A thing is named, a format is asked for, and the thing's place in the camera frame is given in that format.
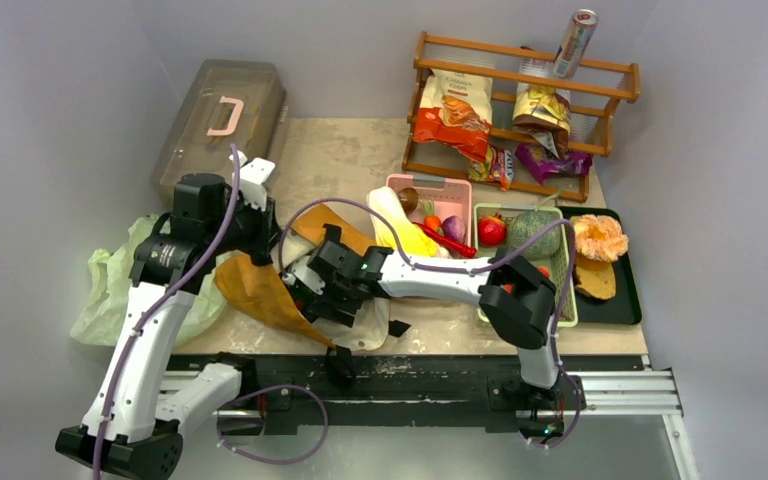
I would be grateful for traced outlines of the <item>toy red chili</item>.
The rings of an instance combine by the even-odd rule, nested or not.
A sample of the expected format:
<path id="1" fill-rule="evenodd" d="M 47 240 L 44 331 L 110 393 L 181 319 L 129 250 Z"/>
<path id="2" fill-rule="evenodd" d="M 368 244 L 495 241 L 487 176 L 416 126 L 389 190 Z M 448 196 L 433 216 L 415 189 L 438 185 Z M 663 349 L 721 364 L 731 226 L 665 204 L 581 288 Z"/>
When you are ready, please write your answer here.
<path id="1" fill-rule="evenodd" d="M 477 250 L 474 247 L 470 247 L 456 240 L 450 239 L 442 234 L 437 233 L 430 227 L 424 224 L 414 223 L 426 236 L 435 241 L 438 245 L 445 247 L 450 252 L 454 252 L 464 258 L 474 258 L 477 254 Z"/>

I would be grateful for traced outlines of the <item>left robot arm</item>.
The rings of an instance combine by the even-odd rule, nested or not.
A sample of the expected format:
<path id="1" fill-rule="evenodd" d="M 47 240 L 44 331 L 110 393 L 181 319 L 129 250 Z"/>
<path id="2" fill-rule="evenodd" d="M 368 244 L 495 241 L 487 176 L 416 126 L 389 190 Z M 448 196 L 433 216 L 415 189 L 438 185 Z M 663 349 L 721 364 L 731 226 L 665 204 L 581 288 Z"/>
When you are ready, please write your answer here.
<path id="1" fill-rule="evenodd" d="M 260 388 L 253 360 L 219 353 L 183 389 L 159 395 L 172 350 L 217 256 L 240 250 L 271 264 L 281 230 L 265 171 L 184 176 L 173 207 L 136 248 L 123 327 L 103 383 L 78 426 L 62 429 L 55 449 L 96 479 L 167 479 L 187 434 L 229 404 L 244 409 Z"/>

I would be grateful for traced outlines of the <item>colourful snack packet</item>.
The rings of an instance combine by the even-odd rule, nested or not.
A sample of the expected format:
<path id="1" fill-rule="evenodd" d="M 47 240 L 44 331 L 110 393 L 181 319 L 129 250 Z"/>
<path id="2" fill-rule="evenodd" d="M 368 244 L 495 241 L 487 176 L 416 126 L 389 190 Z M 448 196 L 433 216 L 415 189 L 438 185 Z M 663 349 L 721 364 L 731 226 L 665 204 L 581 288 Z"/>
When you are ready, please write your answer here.
<path id="1" fill-rule="evenodd" d="M 510 150 L 489 145 L 483 160 L 470 161 L 467 178 L 472 182 L 493 183 L 507 191 L 514 178 L 514 160 Z"/>

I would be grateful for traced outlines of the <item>toy napa cabbage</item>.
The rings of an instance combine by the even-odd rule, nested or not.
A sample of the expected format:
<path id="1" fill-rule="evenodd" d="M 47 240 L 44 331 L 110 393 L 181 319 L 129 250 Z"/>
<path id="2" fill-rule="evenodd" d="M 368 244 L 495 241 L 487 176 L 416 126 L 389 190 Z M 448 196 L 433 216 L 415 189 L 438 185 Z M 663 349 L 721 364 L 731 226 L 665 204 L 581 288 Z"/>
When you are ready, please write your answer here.
<path id="1" fill-rule="evenodd" d="M 384 222 L 375 215 L 370 215 L 377 245 L 396 249 L 396 240 L 399 240 L 402 250 L 408 255 L 436 257 L 440 253 L 438 244 L 408 219 L 393 189 L 384 186 L 371 190 L 367 194 L 366 203 L 396 232 L 396 235 L 393 235 Z"/>

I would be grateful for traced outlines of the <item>toy melon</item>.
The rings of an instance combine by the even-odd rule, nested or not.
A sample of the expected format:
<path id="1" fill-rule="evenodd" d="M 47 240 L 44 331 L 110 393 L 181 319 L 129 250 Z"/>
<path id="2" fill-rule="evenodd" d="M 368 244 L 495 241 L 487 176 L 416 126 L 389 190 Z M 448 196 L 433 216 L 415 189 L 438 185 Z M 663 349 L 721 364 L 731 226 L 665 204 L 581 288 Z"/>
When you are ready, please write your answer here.
<path id="1" fill-rule="evenodd" d="M 510 220 L 505 243 L 509 250 L 515 250 L 534 237 L 549 223 L 558 219 L 558 215 L 546 207 L 546 203 L 550 200 L 552 200 L 552 197 L 542 200 L 534 206 L 527 207 L 523 212 L 520 212 Z M 551 257 L 561 246 L 562 232 L 562 227 L 552 227 L 526 248 L 522 252 L 522 256 L 527 260 L 542 260 Z"/>

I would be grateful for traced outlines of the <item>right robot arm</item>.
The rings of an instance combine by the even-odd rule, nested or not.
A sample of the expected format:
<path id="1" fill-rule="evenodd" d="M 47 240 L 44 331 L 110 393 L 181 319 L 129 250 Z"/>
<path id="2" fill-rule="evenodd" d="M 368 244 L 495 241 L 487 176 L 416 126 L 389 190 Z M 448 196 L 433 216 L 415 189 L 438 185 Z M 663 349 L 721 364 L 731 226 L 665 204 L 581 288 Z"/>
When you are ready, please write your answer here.
<path id="1" fill-rule="evenodd" d="M 551 338 L 557 288 L 520 255 L 429 258 L 380 246 L 358 254 L 342 242 L 339 227 L 328 225 L 324 241 L 293 262 L 286 279 L 312 294 L 306 312 L 346 326 L 372 298 L 421 297 L 476 307 L 496 334 L 515 347 L 524 399 L 544 407 L 560 394 Z"/>

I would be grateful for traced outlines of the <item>purple snack bag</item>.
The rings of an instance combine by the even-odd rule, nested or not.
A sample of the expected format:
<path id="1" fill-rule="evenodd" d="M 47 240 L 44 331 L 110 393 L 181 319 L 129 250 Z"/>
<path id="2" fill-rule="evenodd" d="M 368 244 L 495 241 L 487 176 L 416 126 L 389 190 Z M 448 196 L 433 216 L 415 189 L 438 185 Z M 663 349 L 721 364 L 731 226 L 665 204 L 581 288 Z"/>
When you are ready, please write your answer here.
<path id="1" fill-rule="evenodd" d="M 526 143 L 519 144 L 514 155 L 540 185 L 550 177 L 559 175 L 587 176 L 593 160 L 592 154 L 579 151 L 572 151 L 565 158 L 559 159 L 541 145 Z"/>

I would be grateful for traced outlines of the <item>brown paper tote bag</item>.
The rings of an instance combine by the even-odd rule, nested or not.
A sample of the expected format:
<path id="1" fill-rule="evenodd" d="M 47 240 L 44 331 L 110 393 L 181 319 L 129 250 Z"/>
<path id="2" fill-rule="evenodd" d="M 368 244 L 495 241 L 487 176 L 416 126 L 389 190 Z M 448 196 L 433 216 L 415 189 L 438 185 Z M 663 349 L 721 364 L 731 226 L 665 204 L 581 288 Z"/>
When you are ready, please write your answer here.
<path id="1" fill-rule="evenodd" d="M 332 210 L 319 205 L 301 219 L 303 245 L 291 264 L 324 241 L 328 225 L 339 227 L 342 242 L 358 254 L 377 246 Z M 328 318 L 306 318 L 304 307 L 313 296 L 304 286 L 288 284 L 287 270 L 277 259 L 289 232 L 288 228 L 282 229 L 272 249 L 271 265 L 253 265 L 249 256 L 241 253 L 216 267 L 214 283 L 234 309 L 270 328 L 299 334 L 324 345 L 324 364 L 329 378 L 339 385 L 349 385 L 356 377 L 353 351 L 376 349 L 387 337 L 399 338 L 411 326 L 391 319 L 390 300 L 382 298 L 365 301 L 350 326 Z"/>

